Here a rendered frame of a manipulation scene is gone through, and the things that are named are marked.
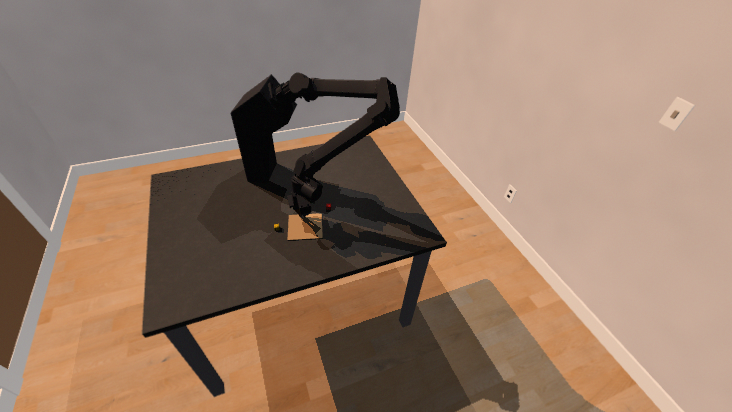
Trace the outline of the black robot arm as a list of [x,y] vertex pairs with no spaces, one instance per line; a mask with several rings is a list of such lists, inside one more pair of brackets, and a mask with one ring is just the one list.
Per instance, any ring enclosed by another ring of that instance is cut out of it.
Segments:
[[[397,120],[400,114],[396,85],[386,77],[377,80],[336,80],[308,78],[295,73],[286,83],[278,87],[268,84],[269,99],[283,109],[294,111],[293,102],[302,97],[310,102],[323,96],[356,97],[377,99],[367,113],[329,141],[297,159],[291,178],[294,206],[299,206],[300,215],[311,213],[311,200],[317,201],[323,185],[313,175],[332,158],[383,126]],[[378,118],[379,117],[379,118]]]

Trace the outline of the orange square mat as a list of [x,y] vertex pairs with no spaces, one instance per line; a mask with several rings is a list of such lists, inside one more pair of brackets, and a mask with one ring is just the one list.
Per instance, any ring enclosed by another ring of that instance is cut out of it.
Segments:
[[309,214],[305,218],[289,215],[287,240],[307,239],[323,239],[322,213]]

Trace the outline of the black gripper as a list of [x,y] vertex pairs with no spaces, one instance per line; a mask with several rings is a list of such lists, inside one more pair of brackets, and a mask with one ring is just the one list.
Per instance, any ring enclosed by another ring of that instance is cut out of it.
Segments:
[[[294,193],[296,193],[296,194],[302,194],[302,193],[297,193],[297,192],[294,192]],[[290,208],[293,207],[293,210],[295,210],[299,214],[299,216],[301,217],[300,210],[299,210],[299,206],[298,205],[297,206],[294,206],[293,199],[292,199],[292,195],[288,195],[287,196],[287,199],[288,199],[288,202],[289,202],[289,207]],[[312,201],[311,200],[311,203],[314,203],[315,204],[315,201]]]

